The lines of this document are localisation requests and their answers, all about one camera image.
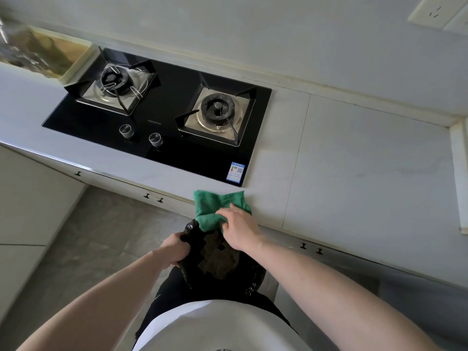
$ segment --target burner cap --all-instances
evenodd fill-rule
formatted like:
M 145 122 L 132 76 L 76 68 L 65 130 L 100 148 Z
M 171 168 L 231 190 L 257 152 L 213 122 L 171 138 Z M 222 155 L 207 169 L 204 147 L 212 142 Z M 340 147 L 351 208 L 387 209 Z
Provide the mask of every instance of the burner cap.
M 217 126 L 226 125 L 235 114 L 234 101 L 226 94 L 211 94 L 206 96 L 200 106 L 203 119 Z
M 116 97 L 115 91 L 119 96 L 123 95 L 132 85 L 133 80 L 128 71 L 122 66 L 110 66 L 101 74 L 100 86 L 106 96 Z

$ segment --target person's right arm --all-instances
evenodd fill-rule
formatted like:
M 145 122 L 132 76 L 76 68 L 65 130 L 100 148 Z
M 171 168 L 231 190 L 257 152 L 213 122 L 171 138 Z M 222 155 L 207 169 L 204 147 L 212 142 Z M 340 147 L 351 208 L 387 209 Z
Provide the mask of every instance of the person's right arm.
M 440 351 L 413 322 L 348 277 L 271 242 L 254 219 L 231 205 L 224 237 L 244 251 L 286 289 L 304 313 L 341 351 Z

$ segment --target hand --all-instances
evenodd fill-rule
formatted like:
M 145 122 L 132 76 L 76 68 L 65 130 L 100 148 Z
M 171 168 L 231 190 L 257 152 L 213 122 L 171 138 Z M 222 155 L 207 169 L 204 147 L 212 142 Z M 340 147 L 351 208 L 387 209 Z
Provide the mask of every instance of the hand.
M 183 233 L 172 233 L 161 244 L 161 250 L 165 251 L 167 267 L 169 265 L 178 266 L 177 262 L 183 260 L 190 252 L 190 245 L 187 242 L 182 242 L 180 236 Z
M 247 253 L 246 250 L 255 248 L 257 243 L 268 240 L 254 218 L 234 204 L 231 203 L 230 208 L 219 209 L 216 214 L 227 218 L 222 227 L 224 238 L 232 248 Z

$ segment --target white trim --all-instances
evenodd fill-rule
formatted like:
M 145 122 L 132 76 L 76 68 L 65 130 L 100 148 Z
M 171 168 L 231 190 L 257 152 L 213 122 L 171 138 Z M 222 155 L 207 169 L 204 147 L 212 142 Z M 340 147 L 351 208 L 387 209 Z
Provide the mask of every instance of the white trim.
M 457 191 L 460 232 L 468 235 L 468 141 L 467 120 L 450 127 L 453 173 Z
M 317 96 L 327 97 L 333 100 L 358 105 L 377 111 L 391 113 L 403 117 L 413 118 L 418 121 L 428 122 L 443 127 L 450 127 L 466 118 L 468 114 L 444 113 L 428 108 L 401 103 L 384 98 L 374 97 L 366 94 L 356 93 L 340 88 L 334 88 L 313 81 L 290 77 L 282 74 L 259 71 L 248 65 L 229 63 L 220 58 L 213 58 L 206 54 L 187 52 L 179 49 L 164 47 L 156 42 L 137 39 L 136 37 L 125 37 L 120 34 L 91 34 L 89 32 L 63 26 L 42 22 L 33 17 L 9 10 L 3 10 L 3 14 L 16 20 L 33 24 L 38 27 L 64 33 L 78 38 L 83 38 L 106 47 L 130 52 L 148 58 L 154 58 L 163 62 L 190 67 L 196 70 L 209 71 L 223 76 L 237 79 L 262 81 L 266 84 L 289 88 Z

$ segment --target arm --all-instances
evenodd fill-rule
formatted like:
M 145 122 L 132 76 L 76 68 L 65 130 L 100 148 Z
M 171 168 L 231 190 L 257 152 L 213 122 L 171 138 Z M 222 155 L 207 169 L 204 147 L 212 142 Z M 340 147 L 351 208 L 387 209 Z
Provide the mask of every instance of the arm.
M 254 219 L 231 205 L 224 237 L 264 266 L 342 351 L 440 350 L 413 322 L 332 268 L 271 242 Z
M 182 233 L 79 296 L 36 330 L 17 351 L 113 350 L 140 311 L 159 274 L 182 260 Z

